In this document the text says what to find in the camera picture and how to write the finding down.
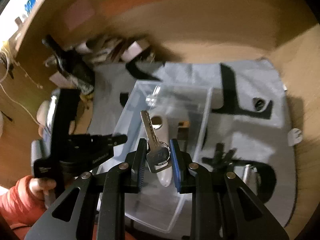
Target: key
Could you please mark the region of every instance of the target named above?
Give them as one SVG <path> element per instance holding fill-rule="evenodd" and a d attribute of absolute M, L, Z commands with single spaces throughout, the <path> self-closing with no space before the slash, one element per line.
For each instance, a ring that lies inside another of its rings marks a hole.
<path fill-rule="evenodd" d="M 147 154 L 147 162 L 149 169 L 152 173 L 163 171 L 171 166 L 171 162 L 168 162 L 170 157 L 169 147 L 165 145 L 163 142 L 158 141 L 148 111 L 141 111 L 140 115 L 144 129 L 146 130 L 148 144 L 150 148 L 150 152 Z M 163 165 L 166 162 L 168 163 L 168 165 L 159 169 L 156 168 L 160 164 Z"/>

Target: metal bolt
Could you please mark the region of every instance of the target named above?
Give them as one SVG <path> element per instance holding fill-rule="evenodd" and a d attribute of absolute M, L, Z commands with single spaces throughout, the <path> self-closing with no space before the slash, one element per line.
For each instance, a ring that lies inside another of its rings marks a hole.
<path fill-rule="evenodd" d="M 83 179 L 88 179 L 88 178 L 90 178 L 90 176 L 91 176 L 91 173 L 87 172 L 87 171 L 85 171 L 84 173 L 81 174 L 81 178 L 83 178 Z"/>
<path fill-rule="evenodd" d="M 252 99 L 252 103 L 256 111 L 261 111 L 266 104 L 265 100 L 262 98 L 254 98 Z"/>
<path fill-rule="evenodd" d="M 121 169 L 121 170 L 125 170 L 125 169 L 127 169 L 129 167 L 129 164 L 128 163 L 120 163 L 119 164 L 119 168 Z"/>
<path fill-rule="evenodd" d="M 227 172 L 227 177 L 229 179 L 234 179 L 236 177 L 236 174 L 234 172 L 229 171 L 229 172 Z"/>
<path fill-rule="evenodd" d="M 198 165 L 198 163 L 190 163 L 189 168 L 192 170 L 196 170 L 199 168 L 199 165 Z"/>

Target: grey felt mat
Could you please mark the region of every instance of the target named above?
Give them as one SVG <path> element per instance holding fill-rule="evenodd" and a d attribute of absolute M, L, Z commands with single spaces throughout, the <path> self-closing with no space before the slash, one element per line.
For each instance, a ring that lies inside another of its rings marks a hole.
<path fill-rule="evenodd" d="M 225 151 L 236 148 L 236 158 L 271 165 L 276 172 L 277 183 L 271 199 L 265 205 L 284 226 L 294 208 L 296 170 L 294 150 L 288 146 L 287 140 L 291 122 L 283 84 L 268 60 L 226 62 L 226 65 L 235 73 L 240 107 L 254 111 L 253 98 L 263 98 L 267 102 L 272 100 L 272 115 L 267 120 L 245 115 L 209 114 L 207 140 L 200 158 L 212 157 L 216 143 L 222 142 Z M 142 64 L 140 68 L 165 82 L 212 86 L 212 108 L 223 105 L 219 64 L 166 63 L 162 66 L 157 63 Z M 110 134 L 123 109 L 119 102 L 120 93 L 130 93 L 136 80 L 129 75 L 124 64 L 101 65 L 96 67 L 96 73 L 93 118 L 88 132 Z M 240 177 L 242 172 L 236 170 Z M 185 206 L 189 205 L 190 199 L 185 202 Z M 190 212 L 182 213 L 183 217 L 179 219 L 188 224 Z"/>

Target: orange sleeve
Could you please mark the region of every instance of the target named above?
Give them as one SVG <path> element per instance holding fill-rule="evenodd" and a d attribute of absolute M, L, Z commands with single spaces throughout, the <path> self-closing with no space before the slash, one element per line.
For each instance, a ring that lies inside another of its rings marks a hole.
<path fill-rule="evenodd" d="M 0 212 L 9 226 L 33 225 L 46 211 L 44 201 L 37 199 L 29 189 L 31 176 L 20 179 L 9 191 L 0 196 Z"/>

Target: cable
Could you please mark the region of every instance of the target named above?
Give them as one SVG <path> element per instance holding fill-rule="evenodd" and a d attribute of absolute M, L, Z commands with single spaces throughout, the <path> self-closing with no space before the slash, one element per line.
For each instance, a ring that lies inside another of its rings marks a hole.
<path fill-rule="evenodd" d="M 7 92 L 4 90 L 4 87 L 3 87 L 2 84 L 1 84 L 1 82 L 3 82 L 3 81 L 5 80 L 5 78 L 6 78 L 7 75 L 8 75 L 8 72 L 9 72 L 9 57 L 8 57 L 9 52 L 6 50 L 6 48 L 3 47 L 3 49 L 4 49 L 5 51 L 0 50 L 0 53 L 2 53 L 3 55 L 5 55 L 5 57 L 6 57 L 6 60 L 7 60 L 7 71 L 6 71 L 6 73 L 4 74 L 4 77 L 0 80 L 0 86 L 1 86 L 1 88 L 2 88 L 2 90 L 3 90 L 3 92 L 6 94 L 6 96 L 7 96 L 12 102 L 14 102 L 14 103 L 16 103 L 17 105 L 21 106 L 21 107 L 31 116 L 32 120 L 33 120 L 37 125 L 40 125 L 40 124 L 37 122 L 37 120 L 33 117 L 33 115 L 28 111 L 28 109 L 25 108 L 25 106 L 24 106 L 23 104 L 15 101 L 15 100 L 13 100 L 13 99 L 7 94 Z M 31 79 L 31 81 L 32 81 L 34 84 L 36 84 L 36 82 L 34 82 L 34 81 L 32 80 L 32 78 L 28 75 L 28 73 L 27 73 L 26 71 L 25 71 L 25 73 L 26 73 L 26 75 Z"/>
<path fill-rule="evenodd" d="M 2 88 L 2 90 L 3 90 L 3 92 L 7 95 L 7 97 L 8 97 L 12 102 L 14 102 L 14 103 L 16 103 L 17 105 L 21 106 L 21 107 L 31 116 L 32 120 L 33 120 L 37 125 L 40 125 L 40 124 L 37 122 L 37 120 L 33 117 L 33 115 L 28 111 L 28 109 L 25 108 L 25 106 L 24 106 L 23 104 L 15 101 L 15 100 L 13 100 L 13 99 L 7 94 L 7 92 L 4 90 L 4 87 L 2 86 L 1 83 L 0 83 L 0 86 L 1 86 L 1 88 Z"/>

